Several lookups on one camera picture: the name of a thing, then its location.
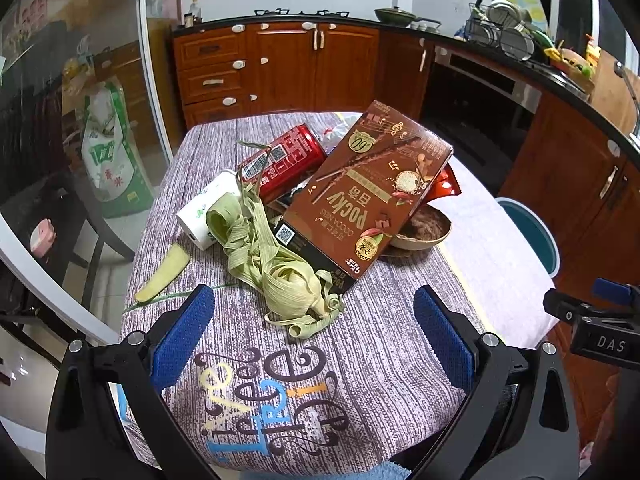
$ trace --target barcode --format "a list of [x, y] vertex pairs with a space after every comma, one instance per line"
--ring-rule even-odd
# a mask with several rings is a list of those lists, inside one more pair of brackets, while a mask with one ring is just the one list
[[294, 234], [296, 233], [292, 231], [292, 229], [289, 229], [286, 225], [282, 224], [276, 233], [276, 240], [281, 242], [283, 245], [287, 245], [293, 238]]
[[267, 154], [263, 153], [258, 158], [256, 158], [253, 162], [247, 164], [244, 168], [242, 168], [242, 178], [244, 180], [249, 180], [250, 178], [256, 176], [258, 173], [262, 171], [262, 167], [267, 162]]
[[287, 156], [287, 152], [285, 151], [285, 149], [282, 147], [282, 144], [278, 144], [277, 146], [274, 146], [271, 149], [271, 153], [269, 158], [273, 161], [273, 162], [280, 162], [283, 158], [285, 158]]

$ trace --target metal screw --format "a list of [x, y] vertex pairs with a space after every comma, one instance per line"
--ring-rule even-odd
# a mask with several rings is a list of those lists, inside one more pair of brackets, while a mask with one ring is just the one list
[[542, 349], [549, 355], [553, 355], [556, 353], [556, 347], [549, 342], [542, 343]]
[[482, 342], [487, 346], [498, 346], [500, 340], [497, 335], [487, 333], [482, 336]]
[[79, 352], [81, 348], [82, 348], [82, 341], [80, 341], [79, 339], [75, 339], [71, 343], [69, 343], [70, 352]]
[[145, 340], [145, 333], [144, 332], [131, 332], [127, 336], [127, 343], [129, 343], [132, 346], [139, 345], [144, 340]]

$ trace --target tablecloth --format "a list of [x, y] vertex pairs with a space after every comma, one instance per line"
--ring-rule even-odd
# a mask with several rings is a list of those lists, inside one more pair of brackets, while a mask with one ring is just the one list
[[[303, 122], [322, 132], [339, 120], [335, 114], [275, 114], [196, 126], [149, 214], [122, 335], [148, 330], [197, 284], [214, 288], [214, 317], [178, 383], [162, 393], [209, 463], [294, 476], [364, 471], [444, 427], [463, 393], [450, 385], [412, 314], [414, 292], [425, 283], [479, 332], [491, 327], [511, 344], [533, 346], [550, 325], [536, 303], [550, 279], [505, 213], [457, 161], [463, 195], [434, 203], [453, 222], [442, 248], [378, 260], [345, 295], [345, 312], [306, 342], [292, 344], [284, 329], [267, 325], [263, 298], [231, 278], [219, 245], [197, 249], [180, 232], [175, 213], [252, 152], [237, 140], [269, 142]], [[491, 229], [498, 232], [486, 232]], [[476, 247], [485, 237], [497, 245]], [[133, 295], [176, 241], [191, 255], [190, 264], [157, 301], [136, 307]], [[532, 269], [532, 279], [503, 276], [522, 269]], [[519, 303], [526, 293], [503, 287], [521, 282], [535, 298]], [[127, 431], [152, 463], [139, 429], [131, 424]]]

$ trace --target blue gripper pad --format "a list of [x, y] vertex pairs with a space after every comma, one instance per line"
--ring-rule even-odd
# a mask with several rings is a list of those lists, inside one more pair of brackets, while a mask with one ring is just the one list
[[631, 306], [631, 287], [622, 283], [597, 278], [591, 287], [594, 296], [621, 306]]
[[154, 351], [151, 384], [160, 393], [178, 382], [193, 349], [213, 317], [213, 290], [202, 286]]
[[456, 329], [423, 287], [415, 291], [414, 316], [436, 352], [449, 382], [468, 394], [474, 383], [474, 358]]

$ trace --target faucet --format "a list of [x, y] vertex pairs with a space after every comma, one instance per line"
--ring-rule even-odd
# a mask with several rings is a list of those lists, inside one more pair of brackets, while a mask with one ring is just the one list
[[636, 105], [636, 125], [631, 132], [631, 136], [634, 138], [634, 140], [640, 140], [640, 104], [638, 104], [638, 96], [636, 95], [636, 91], [634, 90], [634, 88], [631, 86], [631, 81], [629, 80], [629, 76], [626, 74], [625, 66], [622, 63], [616, 61], [613, 64], [613, 72], [615, 72], [616, 75], [625, 82], [626, 88], [629, 90], [631, 98]]

